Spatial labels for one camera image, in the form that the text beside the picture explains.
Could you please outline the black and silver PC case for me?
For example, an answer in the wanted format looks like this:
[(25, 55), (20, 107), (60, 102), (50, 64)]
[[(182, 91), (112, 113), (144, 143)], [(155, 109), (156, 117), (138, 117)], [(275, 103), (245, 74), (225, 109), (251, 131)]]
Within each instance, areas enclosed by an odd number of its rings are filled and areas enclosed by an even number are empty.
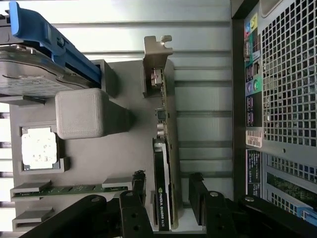
[(317, 0), (231, 9), (237, 230), (317, 238)]

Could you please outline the green RAM stick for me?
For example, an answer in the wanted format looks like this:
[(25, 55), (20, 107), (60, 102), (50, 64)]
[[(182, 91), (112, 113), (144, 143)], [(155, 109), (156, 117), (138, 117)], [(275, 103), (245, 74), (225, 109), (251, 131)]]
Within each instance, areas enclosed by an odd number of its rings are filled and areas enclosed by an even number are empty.
[(67, 186), (49, 186), (40, 191), (26, 191), (14, 192), (12, 199), (25, 199), (25, 198), (39, 198), (42, 199), (47, 196), (63, 196), (63, 195), (76, 195), (76, 194), (97, 194), (97, 193), (110, 193), (128, 190), (128, 186), (110, 186), (102, 187), (102, 184), (90, 185), (67, 185)]

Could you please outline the grey plastic parts rack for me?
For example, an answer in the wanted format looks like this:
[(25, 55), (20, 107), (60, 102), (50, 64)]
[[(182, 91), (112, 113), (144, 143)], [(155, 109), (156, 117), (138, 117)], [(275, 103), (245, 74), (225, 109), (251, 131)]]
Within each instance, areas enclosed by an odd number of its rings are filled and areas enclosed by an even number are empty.
[[(144, 98), (141, 89), (142, 61), (112, 62), (110, 67), (119, 77), (120, 92), (113, 101), (129, 109), (136, 117), (132, 129), (128, 132), (108, 135), (100, 138), (71, 139), (60, 142), (61, 154), (70, 161), (70, 169), (63, 173), (22, 174), (22, 131), (31, 128), (46, 128), (51, 126), (56, 131), (55, 100), (49, 98), (45, 105), (10, 106), (11, 146), (13, 159), (14, 186), (34, 185), (51, 181), (55, 186), (73, 186), (101, 184), (106, 179), (130, 178), (135, 171), (146, 173), (146, 209), (153, 222), (154, 156), (152, 138), (157, 135), (157, 118), (155, 109), (161, 104), (160, 95)], [(51, 217), (74, 202), (85, 197), (86, 193), (74, 195), (53, 195), (41, 199), (20, 199), (15, 201), (16, 219), (12, 220), (12, 229), (16, 237), (31, 230), (41, 221), (40, 218)], [(193, 211), (179, 210), (178, 228), (173, 232), (201, 232)]]

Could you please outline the hard disk with blue carrier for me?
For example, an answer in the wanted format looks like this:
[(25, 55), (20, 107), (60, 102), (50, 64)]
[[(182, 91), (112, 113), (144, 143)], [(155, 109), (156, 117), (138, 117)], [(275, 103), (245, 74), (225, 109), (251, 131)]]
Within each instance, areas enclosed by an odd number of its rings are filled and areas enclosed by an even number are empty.
[(10, 1), (0, 14), (0, 96), (49, 98), (100, 88), (102, 72), (36, 11)]

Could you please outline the silver CPU chip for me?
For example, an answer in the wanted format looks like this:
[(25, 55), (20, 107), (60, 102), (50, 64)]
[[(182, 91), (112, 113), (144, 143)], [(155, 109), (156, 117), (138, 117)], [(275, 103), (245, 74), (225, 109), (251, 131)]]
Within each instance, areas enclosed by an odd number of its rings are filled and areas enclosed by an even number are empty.
[(57, 162), (56, 134), (51, 128), (30, 128), (21, 137), (24, 170), (52, 169)]

